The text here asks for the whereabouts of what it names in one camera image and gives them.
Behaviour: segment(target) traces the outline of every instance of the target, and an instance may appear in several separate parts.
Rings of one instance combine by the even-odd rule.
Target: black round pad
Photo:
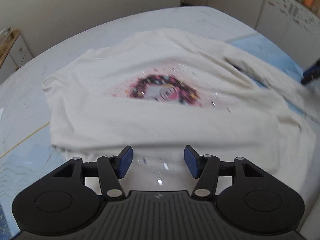
[[[277,179],[245,178],[220,193],[217,208],[234,226],[253,233],[295,229],[304,212],[298,193]]]
[[[63,191],[48,191],[36,197],[35,205],[44,212],[59,212],[68,208],[72,197]]]
[[[267,190],[252,191],[244,197],[244,201],[250,208],[261,212],[276,210],[282,203],[278,194]]]
[[[98,195],[70,178],[39,180],[12,203],[19,228],[38,235],[62,235],[88,224],[100,209]]]

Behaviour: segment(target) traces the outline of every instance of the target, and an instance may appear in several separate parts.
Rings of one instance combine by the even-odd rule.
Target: blue gripper pad
[[[192,177],[198,179],[200,177],[200,170],[197,165],[197,157],[200,157],[195,150],[189,149],[188,146],[184,148],[184,161],[189,168]]]
[[[130,167],[130,164],[132,163],[132,159],[133,159],[132,147],[126,146],[116,158],[119,159],[117,177],[118,179],[123,179]]]
[[[307,77],[309,75],[312,75],[315,72],[319,72],[320,71],[320,60],[313,65],[311,68],[307,69],[304,73],[303,73],[303,77]]]

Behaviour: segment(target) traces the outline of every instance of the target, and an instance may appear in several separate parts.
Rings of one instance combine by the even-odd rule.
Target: printed graphic
[[[141,71],[134,76],[105,91],[106,96],[155,100],[169,104],[182,104],[215,109],[227,109],[228,103],[213,91],[200,92],[199,87],[208,84],[201,82],[194,72],[184,65],[162,62]]]

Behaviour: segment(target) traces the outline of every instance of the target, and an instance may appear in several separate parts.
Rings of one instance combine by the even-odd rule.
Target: light blue sheet
[[[269,41],[266,37],[261,34],[232,41],[231,45],[242,49],[251,55],[262,59],[263,61],[273,65],[279,70],[292,77],[295,81],[300,83],[303,77],[303,69],[296,64],[287,54],[285,54],[278,46]],[[254,80],[261,88],[265,87],[261,83]],[[298,113],[302,114],[300,109],[290,102],[287,102],[289,108]]]
[[[4,221],[12,236],[19,233],[19,228],[12,215],[11,206],[15,196],[42,178],[44,175],[65,163],[59,152],[50,144],[49,125],[18,145],[0,159],[0,204],[4,213],[0,225],[6,229]],[[1,240],[9,239],[7,232],[0,234]]]

